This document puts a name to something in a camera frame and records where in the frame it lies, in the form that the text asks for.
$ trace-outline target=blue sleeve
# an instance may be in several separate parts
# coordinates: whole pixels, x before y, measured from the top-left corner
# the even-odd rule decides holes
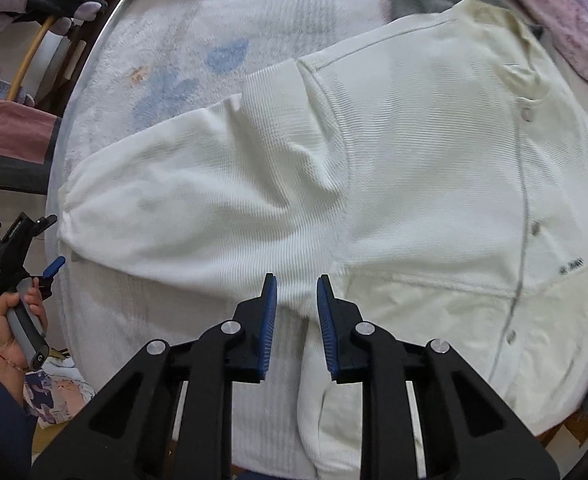
[[[0,382],[0,450],[23,476],[32,466],[35,428],[36,417],[19,406]]]

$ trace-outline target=ribbed fabric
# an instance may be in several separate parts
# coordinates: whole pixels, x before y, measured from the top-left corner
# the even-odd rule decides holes
[[[60,203],[67,246],[184,288],[194,324],[277,275],[311,320],[296,416],[321,478],[357,478],[360,449],[359,389],[325,370],[324,272],[398,338],[448,339],[533,431],[588,383],[588,116],[508,10],[465,0],[257,72],[85,159]],[[260,436],[248,464],[274,474],[284,421],[237,425]]]

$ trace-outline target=beaded bracelet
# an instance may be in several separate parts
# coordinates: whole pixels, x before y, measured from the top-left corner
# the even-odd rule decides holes
[[[3,361],[5,361],[7,364],[9,364],[12,368],[16,368],[20,372],[26,373],[26,372],[29,372],[30,371],[29,368],[21,368],[19,365],[11,362],[10,359],[6,358],[5,356],[2,356],[1,354],[0,354],[0,358]]]

